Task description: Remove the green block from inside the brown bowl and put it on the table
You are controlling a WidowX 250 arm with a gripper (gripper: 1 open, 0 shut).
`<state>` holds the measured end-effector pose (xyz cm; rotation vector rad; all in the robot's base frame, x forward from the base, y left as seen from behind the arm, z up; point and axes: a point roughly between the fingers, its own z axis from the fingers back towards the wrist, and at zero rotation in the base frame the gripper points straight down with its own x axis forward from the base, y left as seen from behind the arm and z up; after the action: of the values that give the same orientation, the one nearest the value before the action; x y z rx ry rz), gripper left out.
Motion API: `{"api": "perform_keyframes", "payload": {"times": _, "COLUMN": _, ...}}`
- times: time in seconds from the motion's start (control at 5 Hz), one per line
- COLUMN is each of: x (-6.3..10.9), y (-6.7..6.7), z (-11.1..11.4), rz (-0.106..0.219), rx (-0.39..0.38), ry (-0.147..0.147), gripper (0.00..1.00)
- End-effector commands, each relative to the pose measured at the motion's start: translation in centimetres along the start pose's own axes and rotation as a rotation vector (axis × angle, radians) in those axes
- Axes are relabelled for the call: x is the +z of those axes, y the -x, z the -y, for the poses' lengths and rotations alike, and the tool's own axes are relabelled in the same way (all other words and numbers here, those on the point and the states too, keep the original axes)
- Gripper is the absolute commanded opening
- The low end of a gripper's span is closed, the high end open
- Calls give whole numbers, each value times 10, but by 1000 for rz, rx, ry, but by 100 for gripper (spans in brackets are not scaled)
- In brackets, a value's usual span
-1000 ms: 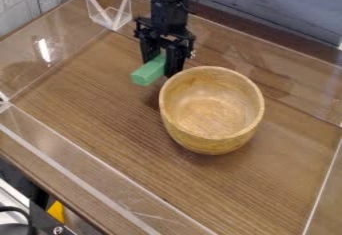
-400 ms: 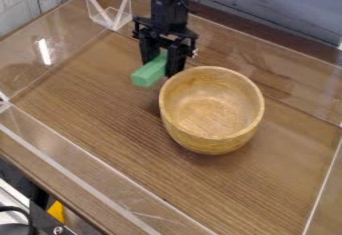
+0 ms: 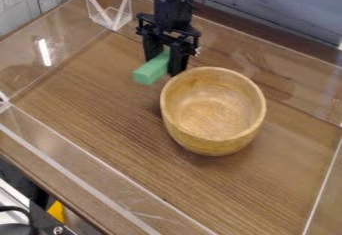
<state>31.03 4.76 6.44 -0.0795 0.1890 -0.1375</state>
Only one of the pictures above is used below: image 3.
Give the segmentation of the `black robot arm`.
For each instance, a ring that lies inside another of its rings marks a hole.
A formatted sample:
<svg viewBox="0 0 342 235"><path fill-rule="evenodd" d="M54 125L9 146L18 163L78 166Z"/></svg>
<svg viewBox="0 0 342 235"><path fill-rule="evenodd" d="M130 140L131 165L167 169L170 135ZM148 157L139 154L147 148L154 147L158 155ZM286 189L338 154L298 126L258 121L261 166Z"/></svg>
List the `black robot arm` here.
<svg viewBox="0 0 342 235"><path fill-rule="evenodd" d="M182 73L199 52L201 31L193 26L194 0L154 0L154 13L136 14L136 34L143 38L146 60L170 48L167 73Z"/></svg>

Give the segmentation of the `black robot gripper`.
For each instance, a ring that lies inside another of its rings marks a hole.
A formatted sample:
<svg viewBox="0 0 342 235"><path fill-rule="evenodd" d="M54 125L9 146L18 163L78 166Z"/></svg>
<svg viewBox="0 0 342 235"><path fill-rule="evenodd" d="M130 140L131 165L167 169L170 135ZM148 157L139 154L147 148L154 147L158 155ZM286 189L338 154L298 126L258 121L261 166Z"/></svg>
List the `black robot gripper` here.
<svg viewBox="0 0 342 235"><path fill-rule="evenodd" d="M154 0L154 13L139 12L136 34L143 37L146 60L154 59L170 45L168 74L187 68L199 48L201 32L193 27L194 0Z"/></svg>

